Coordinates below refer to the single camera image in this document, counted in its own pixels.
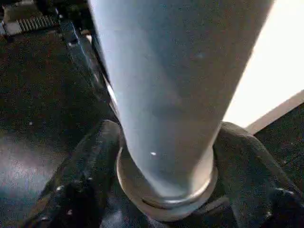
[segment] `machine part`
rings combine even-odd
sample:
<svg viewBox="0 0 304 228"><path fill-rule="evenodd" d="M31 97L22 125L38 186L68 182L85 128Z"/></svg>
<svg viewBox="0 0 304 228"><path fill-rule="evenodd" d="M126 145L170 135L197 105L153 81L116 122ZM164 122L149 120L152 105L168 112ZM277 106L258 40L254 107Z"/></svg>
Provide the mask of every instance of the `machine part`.
<svg viewBox="0 0 304 228"><path fill-rule="evenodd" d="M101 121L57 169L19 227L99 227L114 176L121 128Z"/></svg>
<svg viewBox="0 0 304 228"><path fill-rule="evenodd" d="M147 205L193 203L208 185L211 147L271 3L90 1L132 170L142 174L119 178L142 199L150 188Z"/></svg>
<svg viewBox="0 0 304 228"><path fill-rule="evenodd" d="M29 19L19 19L14 22L5 23L2 25L0 35L13 36L21 33L43 30L58 26L56 17L45 15L41 17L31 17Z"/></svg>
<svg viewBox="0 0 304 228"><path fill-rule="evenodd" d="M239 227L258 228L270 224L274 214L279 218L289 211L288 205L277 206L279 199L288 197L277 189L285 189L298 198L294 214L299 209L303 211L300 191L274 163L262 143L244 129L223 123L214 152L219 177Z"/></svg>
<svg viewBox="0 0 304 228"><path fill-rule="evenodd" d="M3 5L4 23L14 22L20 19L31 17L41 17L42 13L37 8L33 0L19 1L11 5Z"/></svg>
<svg viewBox="0 0 304 228"><path fill-rule="evenodd" d="M59 20L60 30L73 63L92 88L95 97L109 102L111 98L106 90L102 67L86 34L81 34L71 19L65 18L59 11L58 14L62 15Z"/></svg>

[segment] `black surface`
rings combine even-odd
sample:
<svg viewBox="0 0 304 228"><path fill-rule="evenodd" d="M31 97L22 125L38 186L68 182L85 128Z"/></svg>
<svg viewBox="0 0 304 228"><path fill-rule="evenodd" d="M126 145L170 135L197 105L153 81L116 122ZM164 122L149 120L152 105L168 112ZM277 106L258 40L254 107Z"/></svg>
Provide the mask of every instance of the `black surface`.
<svg viewBox="0 0 304 228"><path fill-rule="evenodd" d="M0 227L15 227L104 115L51 31L0 46Z"/></svg>
<svg viewBox="0 0 304 228"><path fill-rule="evenodd" d="M259 131L255 137L304 192L304 104Z"/></svg>

